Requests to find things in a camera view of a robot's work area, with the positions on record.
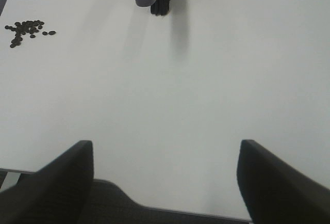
table surface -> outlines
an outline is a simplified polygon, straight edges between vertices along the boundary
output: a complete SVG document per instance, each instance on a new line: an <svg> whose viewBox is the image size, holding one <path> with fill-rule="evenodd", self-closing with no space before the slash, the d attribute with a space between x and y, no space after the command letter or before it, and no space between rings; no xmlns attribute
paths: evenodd
<svg viewBox="0 0 330 224"><path fill-rule="evenodd" d="M3 27L55 36L9 48ZM247 218L255 139L330 187L328 0L8 0L0 17L0 167L38 170L81 139L95 177L139 203Z"/></svg>

pile of beans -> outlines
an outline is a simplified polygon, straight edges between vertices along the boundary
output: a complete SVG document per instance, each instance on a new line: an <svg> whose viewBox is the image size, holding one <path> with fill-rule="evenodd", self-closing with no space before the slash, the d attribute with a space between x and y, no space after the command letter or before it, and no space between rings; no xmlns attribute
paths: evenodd
<svg viewBox="0 0 330 224"><path fill-rule="evenodd" d="M45 23L40 20L35 20L35 21L28 20L28 21L24 21L22 23L16 22L14 24L15 27L6 25L5 29L15 32L15 38L11 41L10 47L13 49L16 46L21 45L21 43L23 41L22 36L30 35L31 38L35 38L36 37L35 34L40 32L40 30L43 28L44 24ZM56 34L56 32L53 30L49 31L49 32L43 31L42 34L44 36L47 36L47 35L52 36L52 35Z"/></svg>

white tabletop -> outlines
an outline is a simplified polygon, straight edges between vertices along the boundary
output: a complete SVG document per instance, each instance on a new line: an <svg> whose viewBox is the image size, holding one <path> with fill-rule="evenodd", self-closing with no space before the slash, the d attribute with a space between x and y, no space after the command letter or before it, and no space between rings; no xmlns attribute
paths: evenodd
<svg viewBox="0 0 330 224"><path fill-rule="evenodd" d="M81 139L95 177L139 203L249 218L236 182L255 139L330 187L329 0L8 0L0 167L38 170ZM55 36L9 48L3 27Z"/></svg>

white table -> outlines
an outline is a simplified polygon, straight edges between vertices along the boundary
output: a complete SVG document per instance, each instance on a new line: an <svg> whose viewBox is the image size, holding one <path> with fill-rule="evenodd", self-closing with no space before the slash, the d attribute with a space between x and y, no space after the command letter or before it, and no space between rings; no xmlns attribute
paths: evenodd
<svg viewBox="0 0 330 224"><path fill-rule="evenodd" d="M8 0L0 167L38 170L81 139L95 177L139 203L249 219L236 182L256 139L330 187L329 0ZM9 48L43 20L53 37Z"/></svg>

